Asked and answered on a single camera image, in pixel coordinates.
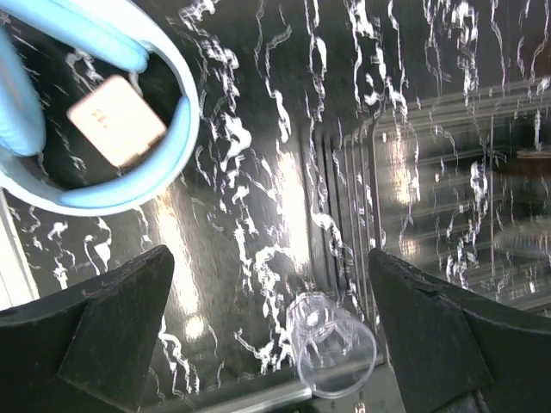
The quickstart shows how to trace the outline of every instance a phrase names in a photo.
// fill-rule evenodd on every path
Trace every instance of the transparent cup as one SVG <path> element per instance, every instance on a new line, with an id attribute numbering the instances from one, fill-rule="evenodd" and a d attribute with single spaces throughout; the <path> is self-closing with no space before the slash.
<path id="1" fill-rule="evenodd" d="M 371 330 L 323 293 L 302 293 L 287 308 L 294 362 L 300 381 L 320 398 L 359 389 L 375 367 Z"/>

